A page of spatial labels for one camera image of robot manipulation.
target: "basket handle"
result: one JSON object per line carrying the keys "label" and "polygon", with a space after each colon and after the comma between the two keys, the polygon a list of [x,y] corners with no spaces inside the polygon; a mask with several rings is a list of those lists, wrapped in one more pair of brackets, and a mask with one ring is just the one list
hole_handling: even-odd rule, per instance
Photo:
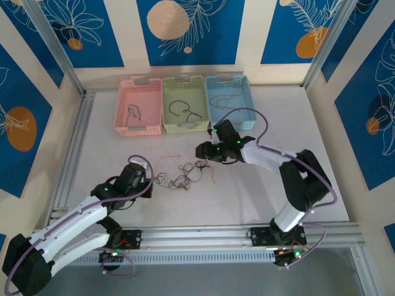
{"label": "basket handle", "polygon": [[149,85],[149,79],[148,78],[137,78],[133,80],[133,83],[135,85]]}
{"label": "basket handle", "polygon": [[196,126],[196,122],[184,122],[184,123],[177,123],[179,128],[194,128]]}
{"label": "basket handle", "polygon": [[174,78],[174,81],[177,83],[188,83],[191,82],[192,77],[189,75],[182,75]]}
{"label": "basket handle", "polygon": [[147,126],[128,126],[128,130],[130,131],[144,131],[147,129]]}
{"label": "basket handle", "polygon": [[218,75],[218,82],[231,82],[233,81],[233,75]]}

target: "tangled wires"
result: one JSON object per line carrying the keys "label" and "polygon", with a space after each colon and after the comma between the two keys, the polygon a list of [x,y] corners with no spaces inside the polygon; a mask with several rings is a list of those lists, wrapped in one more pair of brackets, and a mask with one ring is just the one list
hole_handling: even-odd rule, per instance
{"label": "tangled wires", "polygon": [[[178,157],[179,158],[180,155],[176,155],[176,156],[165,155],[161,159],[159,159],[157,164],[164,157],[171,157],[171,158]],[[175,178],[174,180],[169,179],[169,176],[167,175],[167,173],[160,172],[155,175],[154,182],[161,187],[169,188],[171,190],[176,190],[176,189],[188,190],[191,186],[191,183],[199,182],[202,179],[204,168],[211,169],[211,171],[212,171],[211,178],[215,184],[214,169],[207,163],[207,160],[198,160],[195,163],[188,162],[184,165],[179,165],[178,169],[181,170],[181,175],[178,176],[177,178]],[[196,179],[193,179],[189,176],[193,170],[199,170],[199,175]]]}

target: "cable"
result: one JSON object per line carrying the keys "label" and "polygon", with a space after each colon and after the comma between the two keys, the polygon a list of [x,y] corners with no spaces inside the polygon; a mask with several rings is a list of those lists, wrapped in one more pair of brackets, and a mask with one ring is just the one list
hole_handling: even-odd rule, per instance
{"label": "cable", "polygon": [[311,252],[313,252],[313,251],[321,244],[321,242],[324,240],[324,238],[325,238],[325,236],[326,236],[325,227],[323,227],[322,225],[313,224],[313,223],[301,223],[300,225],[307,226],[307,227],[321,228],[321,229],[323,230],[322,237],[321,237],[321,238],[319,239],[319,241],[318,241],[311,249],[309,249],[301,258],[299,258],[299,259],[293,261],[292,263],[290,263],[290,264],[288,264],[288,265],[286,265],[286,266],[284,266],[284,267],[279,267],[278,269],[284,269],[284,268],[288,269],[288,268],[290,268],[291,266],[293,266],[294,264],[296,264],[297,262],[301,261],[303,258],[305,258],[306,256],[308,256],[308,254],[310,254]]}
{"label": "cable", "polygon": [[[180,176],[178,176],[177,178],[175,178],[174,180],[168,180],[167,173],[164,173],[164,172],[158,173],[154,177],[155,183],[158,184],[161,187],[169,188],[169,189],[172,189],[172,190],[176,190],[176,189],[188,190],[190,188],[191,183],[196,183],[196,182],[199,182],[201,180],[201,178],[203,177],[203,171],[202,171],[203,168],[211,168],[211,170],[212,170],[212,180],[213,180],[213,182],[215,184],[214,169],[207,162],[208,162],[207,160],[198,160],[195,164],[188,162],[188,163],[186,163],[184,165],[179,165],[178,169],[182,171],[182,174]],[[200,175],[200,177],[197,180],[192,180],[189,177],[189,174],[195,168],[200,169],[201,175]]]}
{"label": "cable", "polygon": [[222,164],[223,164],[223,165],[232,165],[232,164],[234,164],[234,163],[236,163],[236,162],[238,162],[237,159],[234,160],[234,161],[232,161],[232,162],[222,162]]}
{"label": "cable", "polygon": [[124,211],[124,210],[128,210],[129,208],[131,208],[131,206],[136,202],[136,200],[132,201],[131,204],[129,206],[127,206],[126,208],[119,208],[117,211]]}
{"label": "cable", "polygon": [[176,114],[176,113],[174,113],[174,112],[171,110],[171,106],[173,105],[173,103],[176,103],[176,102],[181,102],[181,103],[184,103],[184,104],[186,104],[186,105],[188,106],[188,109],[182,110],[183,113],[189,112],[188,116],[186,117],[185,122],[188,122],[189,116],[191,116],[191,115],[195,115],[195,116],[198,116],[198,117],[202,118],[199,114],[190,111],[191,106],[190,106],[187,102],[182,101],[182,100],[175,100],[175,101],[173,101],[173,102],[170,103],[170,105],[168,106],[168,111],[169,111],[170,113],[174,114],[175,116],[180,116],[180,114]]}
{"label": "cable", "polygon": [[[144,160],[148,167],[151,170],[151,174],[153,174],[153,168],[151,163],[148,161],[148,159],[146,159],[145,157],[141,156],[141,155],[132,155],[128,158],[128,163],[130,163],[130,160],[132,158],[138,157],[142,160]],[[53,227],[52,229],[50,229],[48,232],[46,232],[44,234],[44,239],[38,239],[34,244],[32,244],[18,259],[18,261],[16,262],[16,264],[14,265],[14,267],[11,269],[10,274],[8,275],[8,278],[6,280],[6,284],[4,286],[4,293],[7,296],[13,296],[13,295],[17,295],[19,293],[19,291],[16,292],[10,292],[9,288],[10,288],[10,284],[11,284],[11,279],[14,276],[16,270],[18,269],[18,267],[21,265],[21,263],[24,261],[24,259],[26,258],[26,256],[35,248],[37,247],[37,245],[39,245],[40,243],[42,243],[48,236],[50,236],[53,232],[57,231],[61,226],[63,226],[65,223],[68,223],[70,220],[74,219],[76,216],[81,215],[81,213],[89,210],[90,208],[93,208],[97,205],[101,205],[104,203],[108,203],[108,202],[120,202],[120,201],[124,201],[124,200],[135,200],[136,198],[138,198],[139,196],[141,196],[142,194],[144,194],[153,184],[154,182],[154,177],[153,175],[151,176],[151,179],[149,180],[149,183],[147,185],[147,187],[145,187],[141,192],[137,193],[137,194],[133,194],[131,196],[126,196],[126,197],[114,197],[112,199],[106,199],[106,200],[99,200],[97,202],[91,203],[90,205],[87,205],[85,207],[83,207],[81,209],[80,212],[75,212],[73,214],[71,214],[70,216],[68,216],[65,220],[61,221],[58,225],[56,225],[55,227]]]}
{"label": "cable", "polygon": [[300,160],[300,159],[298,159],[298,158],[296,158],[296,157],[294,157],[294,156],[292,156],[292,155],[290,155],[290,154],[284,153],[284,152],[282,152],[282,151],[280,151],[280,150],[278,150],[278,149],[274,149],[274,148],[271,148],[271,147],[259,145],[260,139],[264,136],[264,134],[265,134],[265,133],[267,132],[267,130],[268,130],[268,120],[267,120],[267,118],[265,117],[265,115],[263,115],[262,113],[260,113],[258,110],[255,110],[255,109],[253,109],[253,108],[247,108],[247,107],[236,108],[236,109],[233,109],[233,110],[229,111],[227,114],[225,114],[218,122],[221,122],[221,121],[224,120],[227,116],[229,116],[229,114],[231,114],[231,113],[233,113],[233,112],[235,112],[235,111],[238,111],[238,110],[250,110],[250,111],[253,111],[253,112],[255,112],[256,114],[260,115],[260,116],[264,119],[265,124],[266,124],[266,127],[265,127],[264,131],[262,132],[262,134],[259,135],[259,137],[257,138],[257,142],[256,142],[256,143],[257,143],[257,146],[258,146],[259,148],[265,149],[265,150],[267,150],[267,151],[271,151],[271,152],[276,153],[276,154],[279,154],[279,155],[281,155],[281,156],[283,156],[283,157],[287,157],[287,158],[289,158],[289,159],[291,159],[291,160],[294,160],[294,161],[297,162],[298,164],[304,166],[304,168],[308,169],[314,176],[316,176],[316,177],[325,185],[325,187],[328,188],[328,190],[331,192],[331,194],[333,195],[333,200],[332,200],[331,202],[325,202],[325,203],[320,203],[320,204],[318,204],[318,205],[315,205],[315,206],[313,206],[313,207],[311,207],[311,208],[309,209],[310,212],[313,212],[316,208],[319,208],[319,207],[324,207],[324,206],[326,206],[326,205],[333,205],[333,204],[335,204],[335,203],[338,201],[338,195],[337,195],[336,192],[333,190],[331,184],[329,184],[329,182],[328,182],[327,180],[325,180],[325,178],[324,178],[323,176],[321,176],[320,173],[317,172],[315,169],[313,169],[311,166],[309,166],[308,164],[306,164],[306,163],[303,162],[302,160]]}
{"label": "cable", "polygon": [[[138,116],[135,114],[135,111],[133,110],[132,107],[136,107],[136,108],[137,108]],[[130,111],[131,111],[131,113],[133,114],[133,118],[137,118],[138,120],[141,121],[141,113],[140,113],[139,107],[136,106],[136,105],[133,105],[133,104],[129,104],[129,105],[128,105],[128,112],[129,112],[129,115],[128,115],[128,117],[126,118],[126,125],[125,125],[125,127],[128,126],[128,121],[129,121],[129,117],[130,117]]]}
{"label": "cable", "polygon": [[[264,134],[265,134],[265,133],[267,132],[267,130],[268,130],[268,120],[267,120],[267,118],[265,117],[265,115],[263,115],[262,113],[260,113],[258,110],[255,110],[255,109],[253,109],[253,108],[244,108],[244,107],[242,107],[242,108],[237,108],[237,109],[233,109],[233,110],[229,111],[227,114],[225,114],[218,122],[221,122],[221,121],[224,120],[227,116],[229,116],[229,114],[231,114],[231,113],[233,113],[233,112],[235,112],[235,111],[237,111],[237,110],[250,110],[250,111],[253,111],[253,112],[257,113],[258,115],[260,115],[260,116],[264,119],[265,124],[266,124],[265,129],[264,129],[264,131],[259,135],[259,137],[257,138],[257,141],[256,141],[257,146],[258,146],[260,149],[265,149],[265,150],[267,150],[267,151],[271,151],[271,152],[273,152],[273,153],[276,153],[276,154],[279,154],[279,155],[281,155],[281,156],[287,157],[287,158],[289,158],[289,159],[291,159],[291,160],[294,160],[294,161],[297,162],[298,164],[304,166],[304,168],[306,168],[306,169],[309,170],[314,176],[316,176],[316,177],[325,185],[325,187],[328,188],[328,190],[331,192],[331,194],[332,194],[332,196],[333,196],[333,200],[332,200],[331,202],[325,202],[325,203],[321,203],[321,204],[318,204],[318,205],[316,205],[316,206],[311,207],[311,208],[309,209],[311,213],[312,213],[312,212],[314,211],[314,209],[316,209],[316,208],[324,207],[324,206],[326,206],[326,205],[333,205],[333,204],[335,204],[335,203],[338,201],[338,196],[337,196],[336,192],[333,190],[331,184],[329,184],[329,182],[328,182],[327,180],[325,180],[325,178],[324,178],[323,176],[321,176],[320,173],[317,172],[315,169],[313,169],[311,166],[309,166],[308,164],[306,164],[306,163],[303,162],[302,160],[300,160],[300,159],[298,159],[298,158],[296,158],[296,157],[294,157],[294,156],[292,156],[292,155],[290,155],[290,154],[284,153],[284,152],[282,152],[282,151],[280,151],[280,150],[277,150],[277,149],[274,149],[274,148],[271,148],[271,147],[259,145],[260,139],[262,139],[262,137],[264,136]],[[309,211],[305,212],[304,216],[301,218],[300,221],[302,221],[302,220],[306,217],[306,215],[307,215],[308,212],[309,212]],[[289,264],[289,265],[287,265],[286,267],[283,267],[283,268],[287,268],[287,269],[288,269],[289,267],[293,266],[295,263],[299,262],[301,259],[303,259],[304,257],[306,257],[308,254],[310,254],[311,252],[313,252],[313,251],[318,247],[318,245],[321,244],[322,240],[324,240],[324,238],[325,238],[325,236],[326,236],[326,231],[325,231],[325,228],[324,228],[323,226],[321,226],[321,225],[319,225],[319,224],[300,223],[300,225],[302,225],[302,224],[305,225],[305,226],[313,226],[313,227],[322,228],[322,229],[323,229],[322,237],[321,237],[321,239],[320,239],[311,249],[309,249],[308,251],[306,251],[306,253],[305,253],[300,259],[295,260],[294,262],[292,262],[291,264]]]}
{"label": "cable", "polygon": [[[243,79],[242,79],[241,81],[238,81],[238,82],[230,81],[230,82],[228,82],[229,84],[233,84],[233,86],[235,86],[235,91],[233,92],[233,94],[219,94],[219,95],[216,95],[216,96],[212,97],[211,99],[209,99],[209,104],[210,104],[211,106],[216,107],[216,108],[219,108],[219,109],[236,109],[237,107],[228,107],[228,106],[226,105],[226,103],[225,103],[225,106],[219,105],[218,103],[219,103],[220,101],[228,101],[228,100],[230,100],[232,97],[239,97],[239,96],[242,96],[242,95],[243,95],[243,91],[244,91],[244,89],[243,89],[243,81],[244,81],[244,80],[247,80],[247,83],[248,83],[248,86],[249,86],[249,90],[248,90],[248,91],[249,91],[249,93],[250,93],[250,92],[251,92],[251,84],[250,84],[250,82],[249,82],[249,80],[248,80],[247,77],[243,77]],[[237,92],[237,86],[238,86],[238,85],[241,85],[241,93],[236,94],[236,92]],[[216,101],[217,105],[214,105],[214,104],[212,103],[212,100],[215,99],[216,97],[223,97],[223,98],[217,99],[217,101]],[[244,97],[244,100],[243,100],[243,102],[241,103],[240,107],[242,107],[244,103],[246,103],[246,97]]]}
{"label": "cable", "polygon": [[104,269],[104,262],[106,260],[106,259],[104,259],[101,262],[101,269],[103,270],[103,274],[108,274],[109,276],[115,276],[116,278],[124,278],[124,279],[130,278],[130,277],[135,275],[135,273],[136,273],[136,266],[135,266],[133,260],[131,258],[129,258],[129,256],[126,255],[125,253],[122,253],[122,252],[119,252],[118,250],[110,249],[110,248],[97,248],[95,250],[96,251],[106,251],[106,252],[110,252],[110,253],[114,253],[114,252],[118,253],[119,255],[124,257],[124,259],[128,260],[130,262],[130,264],[132,265],[132,267],[133,267],[133,271],[131,273],[128,273],[128,274],[115,274],[115,273],[112,273],[112,272],[107,271],[107,270]]}

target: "blue basket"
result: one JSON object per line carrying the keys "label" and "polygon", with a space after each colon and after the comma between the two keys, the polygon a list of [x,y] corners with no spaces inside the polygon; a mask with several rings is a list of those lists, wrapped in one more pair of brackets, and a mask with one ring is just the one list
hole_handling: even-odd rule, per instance
{"label": "blue basket", "polygon": [[[206,88],[212,126],[232,109],[254,108],[246,75],[207,76]],[[240,110],[230,114],[227,119],[235,130],[245,131],[252,129],[256,115],[253,111]]]}

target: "beige circle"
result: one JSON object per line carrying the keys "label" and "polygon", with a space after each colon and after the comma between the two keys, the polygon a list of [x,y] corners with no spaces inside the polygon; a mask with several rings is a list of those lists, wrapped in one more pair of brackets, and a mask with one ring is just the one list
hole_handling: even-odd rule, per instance
{"label": "beige circle", "polygon": [[179,3],[162,0],[155,4],[147,14],[150,31],[162,40],[177,39],[189,29],[189,17]]}
{"label": "beige circle", "polygon": [[20,2],[20,0],[10,0],[12,3],[18,5],[18,6],[22,6],[22,3]]}
{"label": "beige circle", "polygon": [[190,53],[192,52],[192,48],[190,48],[189,46],[187,46],[187,47],[184,48],[184,52],[185,52],[186,54],[190,54]]}
{"label": "beige circle", "polygon": [[288,6],[292,2],[294,2],[294,0],[278,0],[278,2],[280,3],[281,6]]}

